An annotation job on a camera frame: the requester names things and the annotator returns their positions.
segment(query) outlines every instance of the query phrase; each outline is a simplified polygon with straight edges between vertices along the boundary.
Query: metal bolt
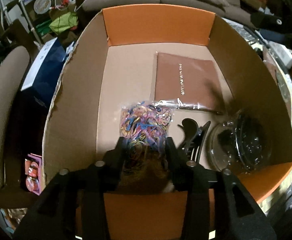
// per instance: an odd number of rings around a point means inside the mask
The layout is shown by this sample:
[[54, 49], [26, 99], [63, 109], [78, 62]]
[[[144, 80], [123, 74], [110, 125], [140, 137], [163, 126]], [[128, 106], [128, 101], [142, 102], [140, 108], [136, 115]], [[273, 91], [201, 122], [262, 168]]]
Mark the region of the metal bolt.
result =
[[59, 171], [59, 174], [60, 175], [66, 175], [66, 174], [68, 174], [68, 172], [69, 172], [69, 170], [68, 169], [61, 169], [60, 171]]
[[96, 167], [102, 167], [104, 165], [105, 165], [105, 162], [103, 162], [103, 161], [96, 161], [96, 163], [95, 163]]
[[231, 171], [229, 169], [223, 169], [223, 173], [225, 175], [230, 175], [231, 174]]
[[189, 167], [195, 167], [197, 165], [197, 163], [195, 161], [188, 161], [188, 162], [186, 162], [186, 165]]

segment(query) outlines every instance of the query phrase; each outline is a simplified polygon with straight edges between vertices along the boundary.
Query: glass bowl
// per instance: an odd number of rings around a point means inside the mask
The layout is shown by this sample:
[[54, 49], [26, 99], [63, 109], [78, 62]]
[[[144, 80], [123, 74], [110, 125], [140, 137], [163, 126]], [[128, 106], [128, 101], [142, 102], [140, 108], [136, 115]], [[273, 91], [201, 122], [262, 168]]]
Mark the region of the glass bowl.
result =
[[267, 165], [270, 140], [256, 118], [239, 111], [231, 121], [217, 125], [209, 137], [211, 161], [218, 171], [250, 172]]

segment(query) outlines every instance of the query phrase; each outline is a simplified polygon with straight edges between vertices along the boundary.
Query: brown envelope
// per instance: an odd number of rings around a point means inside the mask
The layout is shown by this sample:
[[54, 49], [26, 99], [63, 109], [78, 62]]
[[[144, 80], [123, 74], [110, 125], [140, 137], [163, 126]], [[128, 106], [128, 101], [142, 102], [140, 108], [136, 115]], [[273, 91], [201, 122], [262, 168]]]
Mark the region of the brown envelope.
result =
[[172, 99], [223, 112], [225, 105], [213, 61], [158, 53], [155, 101]]

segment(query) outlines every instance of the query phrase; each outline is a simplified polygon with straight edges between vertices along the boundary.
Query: cardboard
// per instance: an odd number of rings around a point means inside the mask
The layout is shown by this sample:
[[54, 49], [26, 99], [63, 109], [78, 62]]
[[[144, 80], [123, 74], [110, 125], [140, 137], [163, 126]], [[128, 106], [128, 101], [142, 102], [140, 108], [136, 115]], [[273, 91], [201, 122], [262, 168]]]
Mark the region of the cardboard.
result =
[[[83, 31], [64, 65], [47, 117], [43, 138], [46, 183], [60, 169], [86, 168], [114, 148], [122, 106], [154, 98], [157, 52], [212, 60], [227, 113], [245, 108], [259, 119], [271, 138], [271, 163], [240, 179], [258, 203], [263, 201], [292, 169], [291, 122], [279, 89], [259, 56], [220, 17], [164, 4], [107, 8]], [[228, 116], [176, 110], [169, 127], [176, 145], [183, 140], [177, 125], [187, 117], [199, 125], [210, 120], [212, 129]], [[210, 168], [205, 145], [200, 163]], [[179, 193], [180, 197], [176, 193], [116, 193], [120, 194], [105, 194], [112, 239], [180, 237], [185, 193]], [[154, 223], [156, 217], [168, 221], [164, 232]]]

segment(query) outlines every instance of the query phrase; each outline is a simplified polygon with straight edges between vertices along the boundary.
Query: box flap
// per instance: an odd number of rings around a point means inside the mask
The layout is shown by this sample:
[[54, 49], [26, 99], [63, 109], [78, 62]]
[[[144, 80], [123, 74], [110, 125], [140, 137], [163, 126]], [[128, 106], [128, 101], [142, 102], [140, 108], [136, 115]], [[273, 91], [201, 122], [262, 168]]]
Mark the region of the box flap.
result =
[[208, 44], [215, 13], [168, 4], [103, 9], [109, 45], [153, 42]]
[[292, 127], [280, 90], [257, 53], [216, 16], [207, 46], [236, 99], [256, 117], [271, 140], [270, 164], [292, 162]]
[[99, 13], [85, 28], [65, 63], [50, 106], [43, 138], [46, 184], [62, 168], [75, 171], [94, 161], [107, 52], [105, 23]]

